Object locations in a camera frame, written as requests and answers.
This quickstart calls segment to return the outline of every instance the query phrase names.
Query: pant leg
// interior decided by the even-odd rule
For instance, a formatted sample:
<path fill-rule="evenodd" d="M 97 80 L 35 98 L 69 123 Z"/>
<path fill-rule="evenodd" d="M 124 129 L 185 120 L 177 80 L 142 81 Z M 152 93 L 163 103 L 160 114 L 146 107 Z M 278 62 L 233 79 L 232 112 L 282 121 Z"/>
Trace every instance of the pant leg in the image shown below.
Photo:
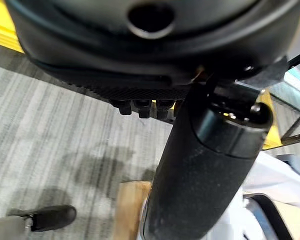
<path fill-rule="evenodd" d="M 31 223 L 31 219 L 20 216 L 1 217 L 0 240 L 26 240 Z"/>

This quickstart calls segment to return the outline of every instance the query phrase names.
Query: foot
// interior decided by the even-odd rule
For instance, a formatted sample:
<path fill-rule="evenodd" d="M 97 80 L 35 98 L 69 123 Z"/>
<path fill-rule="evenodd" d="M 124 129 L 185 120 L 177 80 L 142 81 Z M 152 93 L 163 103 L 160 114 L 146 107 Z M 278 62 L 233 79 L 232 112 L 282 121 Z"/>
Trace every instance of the foot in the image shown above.
<path fill-rule="evenodd" d="M 74 206 L 48 206 L 29 211 L 10 211 L 9 216 L 29 217 L 32 219 L 32 232 L 45 232 L 64 228 L 70 225 L 77 216 Z"/>

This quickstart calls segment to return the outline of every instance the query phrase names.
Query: gray carpet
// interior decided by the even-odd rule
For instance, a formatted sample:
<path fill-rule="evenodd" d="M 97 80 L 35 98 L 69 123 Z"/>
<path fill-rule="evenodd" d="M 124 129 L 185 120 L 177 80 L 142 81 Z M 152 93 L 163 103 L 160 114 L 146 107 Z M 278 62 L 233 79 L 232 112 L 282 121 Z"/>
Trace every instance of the gray carpet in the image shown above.
<path fill-rule="evenodd" d="M 121 116 L 91 94 L 0 46 L 0 217 L 11 208 L 78 210 L 71 226 L 30 239 L 111 239 L 119 183 L 153 177 L 172 126 Z M 298 113 L 276 104 L 283 132 Z M 300 154 L 299 146 L 269 153 Z"/>

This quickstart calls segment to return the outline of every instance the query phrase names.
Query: black cylinder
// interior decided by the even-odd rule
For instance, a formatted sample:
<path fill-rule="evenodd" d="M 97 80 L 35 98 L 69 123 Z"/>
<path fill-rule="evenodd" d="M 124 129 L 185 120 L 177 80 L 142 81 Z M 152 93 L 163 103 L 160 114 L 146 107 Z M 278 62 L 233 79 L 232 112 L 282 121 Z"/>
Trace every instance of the black cylinder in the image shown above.
<path fill-rule="evenodd" d="M 240 120 L 208 105 L 198 109 L 202 95 L 200 88 L 189 94 L 170 133 L 145 210 L 145 240 L 204 237 L 243 183 L 272 125 L 265 104 L 258 115 Z"/>

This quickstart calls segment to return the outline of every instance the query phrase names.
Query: hole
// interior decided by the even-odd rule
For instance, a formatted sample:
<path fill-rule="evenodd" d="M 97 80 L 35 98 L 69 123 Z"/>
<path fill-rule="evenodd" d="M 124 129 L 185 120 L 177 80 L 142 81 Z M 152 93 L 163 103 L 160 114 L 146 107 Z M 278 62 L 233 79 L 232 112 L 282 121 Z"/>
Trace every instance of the hole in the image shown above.
<path fill-rule="evenodd" d="M 175 14 L 163 3 L 138 5 L 128 13 L 128 27 L 131 32 L 145 39 L 159 39 L 173 29 Z"/>

